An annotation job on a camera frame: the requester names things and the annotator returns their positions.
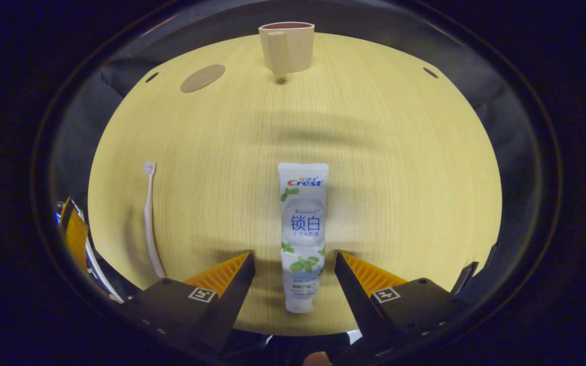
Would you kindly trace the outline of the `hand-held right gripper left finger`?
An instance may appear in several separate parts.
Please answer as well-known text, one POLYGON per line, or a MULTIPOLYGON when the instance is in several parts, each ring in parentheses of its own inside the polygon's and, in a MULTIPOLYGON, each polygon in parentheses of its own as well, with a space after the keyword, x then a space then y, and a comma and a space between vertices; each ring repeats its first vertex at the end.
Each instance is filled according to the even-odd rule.
POLYGON ((253 253, 185 281, 163 278, 120 305, 133 324, 185 350, 221 351, 255 274, 253 253))

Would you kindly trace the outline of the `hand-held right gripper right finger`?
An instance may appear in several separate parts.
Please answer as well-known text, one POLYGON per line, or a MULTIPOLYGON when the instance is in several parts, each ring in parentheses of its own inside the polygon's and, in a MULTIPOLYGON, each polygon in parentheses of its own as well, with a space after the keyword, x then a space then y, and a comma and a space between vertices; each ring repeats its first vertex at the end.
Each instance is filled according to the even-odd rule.
POLYGON ((345 252, 335 256, 335 274, 365 345, 374 350, 427 347, 468 308, 458 296, 469 283, 468 267, 451 290, 429 278, 403 280, 345 252))

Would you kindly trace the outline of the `white toothbrush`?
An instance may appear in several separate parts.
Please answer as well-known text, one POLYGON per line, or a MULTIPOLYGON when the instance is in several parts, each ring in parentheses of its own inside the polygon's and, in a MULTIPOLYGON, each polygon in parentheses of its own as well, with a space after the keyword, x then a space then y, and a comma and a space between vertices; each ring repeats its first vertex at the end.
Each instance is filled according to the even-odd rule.
POLYGON ((166 273, 161 264, 160 255, 157 250, 155 234, 154 234, 154 217, 153 217, 153 182, 156 173, 156 163, 147 161, 144 165, 144 173, 148 176, 148 190, 146 195, 146 201, 144 206, 144 226, 146 245, 148 248, 149 258, 153 269, 158 278, 165 278, 166 273))

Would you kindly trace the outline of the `white toothpaste tube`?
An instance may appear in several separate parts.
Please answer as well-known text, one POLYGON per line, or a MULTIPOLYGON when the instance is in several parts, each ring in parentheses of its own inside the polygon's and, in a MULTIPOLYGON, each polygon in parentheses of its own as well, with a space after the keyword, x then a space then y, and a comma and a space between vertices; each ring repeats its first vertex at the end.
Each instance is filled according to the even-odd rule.
POLYGON ((311 313, 325 260, 327 164, 279 164, 284 305, 311 313))

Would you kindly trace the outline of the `brown round coaster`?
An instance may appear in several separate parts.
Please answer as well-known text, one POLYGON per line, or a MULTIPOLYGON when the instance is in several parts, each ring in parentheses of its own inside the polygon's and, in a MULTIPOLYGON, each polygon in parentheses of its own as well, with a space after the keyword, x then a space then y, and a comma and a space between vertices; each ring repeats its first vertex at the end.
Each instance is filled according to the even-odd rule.
POLYGON ((209 65, 186 77, 181 84, 183 93, 192 93, 216 81, 225 73, 226 67, 220 64, 209 65))

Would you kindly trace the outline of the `beige cup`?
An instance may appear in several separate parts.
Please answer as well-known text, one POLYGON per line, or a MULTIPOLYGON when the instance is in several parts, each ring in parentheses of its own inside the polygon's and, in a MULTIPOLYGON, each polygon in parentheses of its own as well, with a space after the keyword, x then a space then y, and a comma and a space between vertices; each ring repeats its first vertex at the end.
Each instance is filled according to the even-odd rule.
POLYGON ((311 67, 315 25, 284 21, 258 28, 265 65, 275 76, 297 73, 311 67))

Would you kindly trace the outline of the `wooden desktop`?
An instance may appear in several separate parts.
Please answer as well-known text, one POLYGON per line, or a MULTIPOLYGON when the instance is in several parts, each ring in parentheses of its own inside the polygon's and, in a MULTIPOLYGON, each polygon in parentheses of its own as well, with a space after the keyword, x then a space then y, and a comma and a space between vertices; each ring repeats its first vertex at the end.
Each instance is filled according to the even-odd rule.
POLYGON ((263 64, 258 35, 178 51, 123 98, 96 149, 87 213, 96 250, 142 290, 158 280, 144 232, 147 161, 156 163, 154 231, 168 277, 254 253, 235 322, 245 331, 356 329, 333 272, 336 251, 450 290, 500 231, 500 172, 470 103, 437 67, 350 37, 317 33, 312 66, 284 82, 263 64), (226 67, 221 77, 181 91, 214 64, 226 67), (330 169, 329 264, 304 315, 284 307, 281 163, 330 169))

